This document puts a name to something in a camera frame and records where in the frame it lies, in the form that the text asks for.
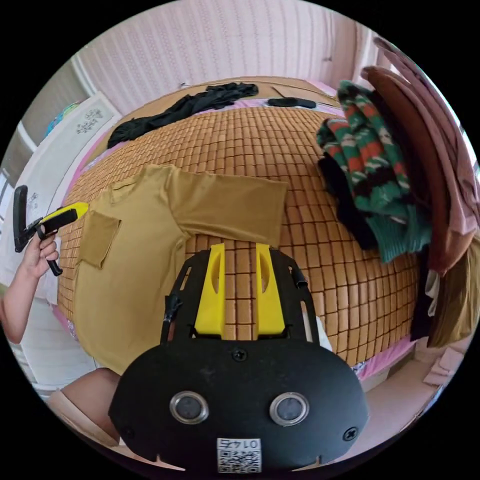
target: qr code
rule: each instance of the qr code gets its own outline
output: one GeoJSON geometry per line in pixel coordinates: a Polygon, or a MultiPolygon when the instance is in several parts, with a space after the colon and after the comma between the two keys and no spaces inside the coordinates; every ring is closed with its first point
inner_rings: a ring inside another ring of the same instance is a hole
{"type": "Polygon", "coordinates": [[[221,474],[258,474],[261,471],[260,450],[218,451],[218,472],[221,474]]]}

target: hand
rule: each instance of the hand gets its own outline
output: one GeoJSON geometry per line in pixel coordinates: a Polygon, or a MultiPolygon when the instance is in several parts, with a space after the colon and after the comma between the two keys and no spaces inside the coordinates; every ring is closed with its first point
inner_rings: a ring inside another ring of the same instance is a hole
{"type": "Polygon", "coordinates": [[[29,276],[38,280],[50,268],[47,260],[58,259],[59,253],[54,240],[54,236],[40,240],[38,233],[30,240],[21,262],[21,266],[24,267],[29,276]]]}

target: sticker label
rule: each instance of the sticker label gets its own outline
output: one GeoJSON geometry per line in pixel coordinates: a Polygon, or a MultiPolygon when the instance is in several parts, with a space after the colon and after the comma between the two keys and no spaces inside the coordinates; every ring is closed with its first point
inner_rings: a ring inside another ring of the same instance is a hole
{"type": "Polygon", "coordinates": [[[262,471],[259,438],[217,438],[216,455],[220,474],[259,474],[262,471]]]}

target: bamboo sleeping mat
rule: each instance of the bamboo sleeping mat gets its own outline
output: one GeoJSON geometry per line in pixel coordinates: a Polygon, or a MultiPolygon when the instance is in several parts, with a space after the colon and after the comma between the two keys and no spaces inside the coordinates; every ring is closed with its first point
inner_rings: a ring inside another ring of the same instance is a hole
{"type": "MultiPolygon", "coordinates": [[[[333,351],[353,366],[407,335],[417,297],[414,255],[381,264],[363,252],[335,215],[317,161],[316,132],[329,115],[306,109],[257,107],[205,113],[150,132],[113,152],[75,183],[65,200],[91,202],[112,182],[146,164],[175,164],[191,172],[248,175],[289,184],[280,249],[308,279],[315,310],[333,351]]],[[[72,312],[74,266],[83,221],[60,231],[58,306],[72,312]]],[[[220,238],[198,235],[187,252],[220,238]]],[[[255,311],[255,245],[225,240],[227,331],[231,340],[252,338],[255,311]]]]}

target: black garment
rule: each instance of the black garment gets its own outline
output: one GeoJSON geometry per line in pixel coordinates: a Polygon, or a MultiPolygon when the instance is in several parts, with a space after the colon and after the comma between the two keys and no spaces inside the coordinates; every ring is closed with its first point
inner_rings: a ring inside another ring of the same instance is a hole
{"type": "Polygon", "coordinates": [[[418,254],[418,293],[410,326],[411,342],[428,337],[432,326],[433,317],[429,316],[432,299],[425,293],[425,284],[429,274],[428,260],[429,248],[427,246],[418,254]]]}
{"type": "Polygon", "coordinates": [[[360,212],[355,206],[350,193],[349,184],[339,164],[328,154],[318,161],[318,166],[325,177],[327,190],[337,198],[336,217],[355,237],[362,250],[373,250],[378,247],[377,239],[365,221],[370,216],[360,212]]]}
{"type": "Polygon", "coordinates": [[[317,106],[313,100],[295,98],[294,96],[287,98],[269,98],[267,103],[272,107],[305,107],[307,109],[314,109],[317,106]]]}
{"type": "Polygon", "coordinates": [[[152,130],[165,127],[179,120],[187,119],[204,110],[219,110],[233,105],[236,100],[254,97],[259,88],[253,83],[227,83],[225,85],[208,86],[205,91],[196,95],[186,95],[163,113],[121,123],[111,134],[107,148],[111,149],[120,142],[135,140],[152,130]]]}

